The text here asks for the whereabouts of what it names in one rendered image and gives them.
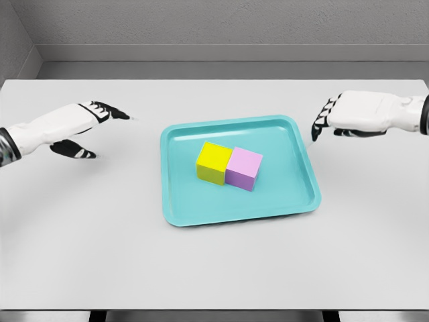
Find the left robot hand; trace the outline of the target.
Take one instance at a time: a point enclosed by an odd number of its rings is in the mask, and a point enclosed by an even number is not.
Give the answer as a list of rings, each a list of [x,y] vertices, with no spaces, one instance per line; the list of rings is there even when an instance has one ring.
[[[42,116],[42,137],[56,154],[73,159],[95,159],[94,152],[70,138],[110,119],[129,120],[130,116],[100,101],[69,104]]]

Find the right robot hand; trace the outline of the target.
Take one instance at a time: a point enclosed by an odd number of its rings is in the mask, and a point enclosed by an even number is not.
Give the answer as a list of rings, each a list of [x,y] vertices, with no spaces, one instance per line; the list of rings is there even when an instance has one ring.
[[[323,129],[331,127],[334,135],[370,138],[382,136],[393,127],[393,113],[400,107],[397,95],[371,91],[345,91],[331,97],[311,128],[315,142]]]

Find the pink cube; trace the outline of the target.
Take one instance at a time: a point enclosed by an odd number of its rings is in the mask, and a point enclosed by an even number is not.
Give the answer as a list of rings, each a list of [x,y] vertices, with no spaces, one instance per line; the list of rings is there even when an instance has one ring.
[[[261,154],[235,147],[227,164],[225,182],[240,189],[252,191],[262,159]]]

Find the yellow cube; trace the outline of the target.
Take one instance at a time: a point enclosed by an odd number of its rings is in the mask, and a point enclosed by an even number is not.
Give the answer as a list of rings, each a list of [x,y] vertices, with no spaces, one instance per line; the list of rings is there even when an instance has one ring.
[[[224,185],[232,153],[230,148],[205,142],[196,161],[197,177],[213,184]]]

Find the teal tray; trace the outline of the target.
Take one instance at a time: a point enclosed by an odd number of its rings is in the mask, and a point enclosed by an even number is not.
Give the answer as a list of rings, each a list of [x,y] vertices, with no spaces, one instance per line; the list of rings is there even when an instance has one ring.
[[[252,191],[198,179],[205,142],[262,154]],[[178,227],[311,212],[321,192],[297,123],[285,115],[167,127],[160,137],[162,211]]]

